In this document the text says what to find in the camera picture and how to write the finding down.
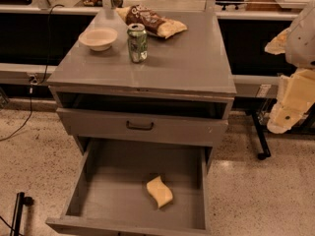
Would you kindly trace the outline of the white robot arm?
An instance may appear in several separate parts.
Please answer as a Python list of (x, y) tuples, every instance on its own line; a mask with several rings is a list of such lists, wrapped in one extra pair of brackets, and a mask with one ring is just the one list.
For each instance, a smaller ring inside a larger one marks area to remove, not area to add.
[(291, 25), (265, 47), (270, 54), (284, 54), (296, 67), (290, 76), (281, 76), (277, 102), (267, 128), (274, 134), (290, 130), (315, 103), (315, 1), (311, 0)]

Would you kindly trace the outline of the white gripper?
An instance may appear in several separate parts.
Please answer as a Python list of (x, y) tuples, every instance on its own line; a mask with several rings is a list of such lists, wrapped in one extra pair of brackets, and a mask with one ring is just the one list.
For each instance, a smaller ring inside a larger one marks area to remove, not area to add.
[[(270, 54), (285, 54), (289, 29), (282, 30), (266, 46)], [(281, 76), (278, 102), (273, 106), (267, 129), (274, 134), (289, 131), (315, 103), (315, 71), (297, 69), (290, 77)]]

